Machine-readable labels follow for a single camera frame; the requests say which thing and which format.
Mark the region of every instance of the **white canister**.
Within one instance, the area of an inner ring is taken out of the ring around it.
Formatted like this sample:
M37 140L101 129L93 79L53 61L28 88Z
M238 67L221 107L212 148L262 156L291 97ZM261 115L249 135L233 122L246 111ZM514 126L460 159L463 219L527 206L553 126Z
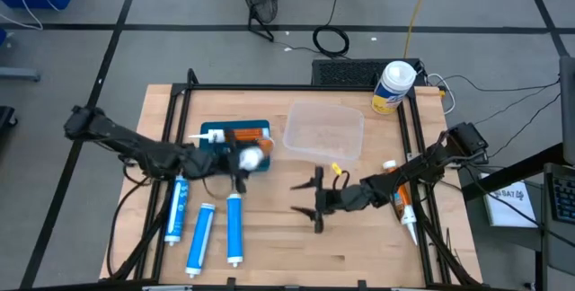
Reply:
M371 108L380 114L394 112L411 89L416 74L413 67L403 61L388 64L374 90Z

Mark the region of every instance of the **clear plastic container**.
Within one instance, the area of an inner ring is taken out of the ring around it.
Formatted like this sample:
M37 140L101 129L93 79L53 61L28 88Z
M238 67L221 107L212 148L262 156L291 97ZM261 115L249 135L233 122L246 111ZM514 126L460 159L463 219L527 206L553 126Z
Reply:
M316 163L359 159L364 116L359 110L317 102L295 102L287 116L283 143L288 157Z

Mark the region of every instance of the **blue tray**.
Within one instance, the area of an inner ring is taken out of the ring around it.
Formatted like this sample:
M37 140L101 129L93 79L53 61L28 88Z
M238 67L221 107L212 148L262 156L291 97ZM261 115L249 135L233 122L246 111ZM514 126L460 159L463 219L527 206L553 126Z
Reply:
M244 128L267 128L270 129L270 122L265 119L260 120L238 120L238 121L214 121L205 122L201 124L199 129L200 134L207 134L210 129L244 129ZM216 150L217 153L222 152L224 148L229 147L227 143L212 143L210 144L207 139L200 139L199 149L203 151ZM256 172L264 172L270 168L270 159L263 160L260 166L255 170Z

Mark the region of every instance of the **wooden tabletop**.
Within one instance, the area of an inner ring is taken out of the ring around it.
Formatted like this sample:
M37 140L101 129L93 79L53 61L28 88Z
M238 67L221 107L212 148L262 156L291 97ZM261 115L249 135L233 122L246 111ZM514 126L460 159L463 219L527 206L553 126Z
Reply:
M157 140L161 138L170 91L170 85L148 86L137 126L138 133ZM418 87L416 92L423 135L426 144L430 145L446 128L438 89ZM314 234L313 223L290 209L291 206L314 205L313 190L289 190L289 187L304 183L314 175L313 163L290 159L281 143L289 109L294 101L338 104L364 114L360 160L345 168L351 174L349 184L381 172L383 161L404 163L397 114L382 116L374 113L370 107L371 95L353 92L194 91L186 136L199 133L201 124L207 121L267 119L276 146L270 170L253 173L246 182L247 193L243 196L244 262L236 269L227 264L226 201L211 198L201 182L196 181L190 184L191 194L181 242L164 249L160 282L224 285L228 277L236 277L238 285L354 287L359 279L365 279L370 287L424 287L419 249L407 230L395 219L389 206L379 209L367 207L363 211L326 216L323 234ZM178 103L172 141L175 139L181 99ZM412 132L409 108L406 110ZM198 143L188 138L185 141ZM415 148L413 135L411 143ZM327 166L324 172L324 186L331 186L335 174ZM444 180L459 185L454 171L447 171ZM229 193L230 181L227 177L208 178L207 185L215 194L225 196ZM124 180L120 197L132 187L133 183ZM437 185L435 191L444 237L448 228L454 254L471 276L481 281L463 196L459 191L443 185ZM139 189L126 201L119 214L112 253L114 269L131 253L140 238L149 193L149 187ZM215 204L216 214L203 270L198 277L190 279L184 270L199 205L203 202ZM153 241L148 249L148 259L153 258L155 246ZM429 250L434 279L439 281L435 250L432 246ZM148 260L146 265L148 276L151 262ZM102 278L107 276L103 265Z

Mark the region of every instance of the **black keyboard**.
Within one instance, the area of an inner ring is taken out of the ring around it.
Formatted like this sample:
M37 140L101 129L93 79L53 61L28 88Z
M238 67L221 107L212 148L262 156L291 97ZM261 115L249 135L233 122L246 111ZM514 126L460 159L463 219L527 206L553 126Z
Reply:
M575 224L575 178L554 177L551 191L553 219Z

